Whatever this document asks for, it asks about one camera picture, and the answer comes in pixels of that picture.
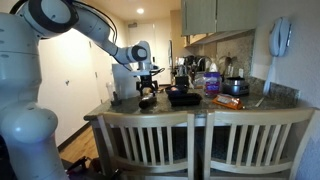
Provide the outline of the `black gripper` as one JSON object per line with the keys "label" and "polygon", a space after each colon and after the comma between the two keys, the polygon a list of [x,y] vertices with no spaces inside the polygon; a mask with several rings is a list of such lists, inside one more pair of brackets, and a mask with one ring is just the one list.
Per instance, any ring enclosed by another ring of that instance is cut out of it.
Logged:
{"label": "black gripper", "polygon": [[158,90],[158,82],[152,79],[151,75],[143,75],[140,80],[136,82],[136,90],[143,95],[143,90],[145,88],[150,88],[153,94]]}

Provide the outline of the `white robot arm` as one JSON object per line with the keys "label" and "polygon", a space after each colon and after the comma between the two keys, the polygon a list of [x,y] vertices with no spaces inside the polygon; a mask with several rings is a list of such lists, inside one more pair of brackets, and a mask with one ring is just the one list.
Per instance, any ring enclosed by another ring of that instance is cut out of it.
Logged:
{"label": "white robot arm", "polygon": [[0,13],[0,135],[18,180],[69,180],[55,141],[56,114],[37,105],[42,82],[38,43],[75,29],[138,76],[157,68],[150,46],[119,47],[104,14],[79,0],[19,0]]}

